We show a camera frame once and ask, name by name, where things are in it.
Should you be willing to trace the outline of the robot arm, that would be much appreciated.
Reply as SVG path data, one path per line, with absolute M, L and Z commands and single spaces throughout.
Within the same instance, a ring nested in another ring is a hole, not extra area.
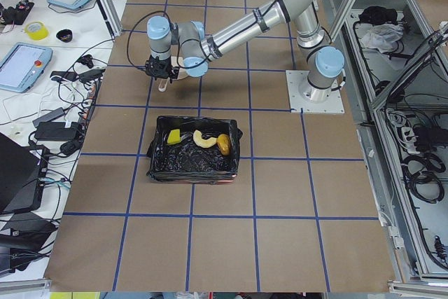
M 344 67 L 344 56 L 330 44 L 327 31 L 319 23 L 314 0 L 269 0 L 220 31 L 207 36 L 197 21 L 173 23 L 166 16 L 153 16 L 147 23 L 150 56 L 144 71 L 153 78 L 175 79 L 179 68 L 172 64 L 172 46 L 183 58 L 187 75 L 201 77 L 209 63 L 220 59 L 251 39 L 279 24 L 292 22 L 297 44 L 309 67 L 299 85 L 305 100 L 321 103 L 335 91 L 333 83 Z

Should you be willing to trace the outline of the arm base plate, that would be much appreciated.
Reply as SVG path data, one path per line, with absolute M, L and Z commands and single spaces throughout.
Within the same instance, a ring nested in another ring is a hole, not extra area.
M 344 114 L 339 83 L 334 80 L 330 88 L 321 90 L 308 81 L 309 71 L 287 70 L 286 83 L 291 113 Z

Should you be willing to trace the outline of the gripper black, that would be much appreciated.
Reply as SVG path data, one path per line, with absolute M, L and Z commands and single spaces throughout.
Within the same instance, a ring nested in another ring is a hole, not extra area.
M 161 60 L 159 57 L 153 57 L 152 55 L 146 60 L 144 66 L 144 72 L 146 75 L 155 79 L 172 79 L 174 77 L 171 58 Z

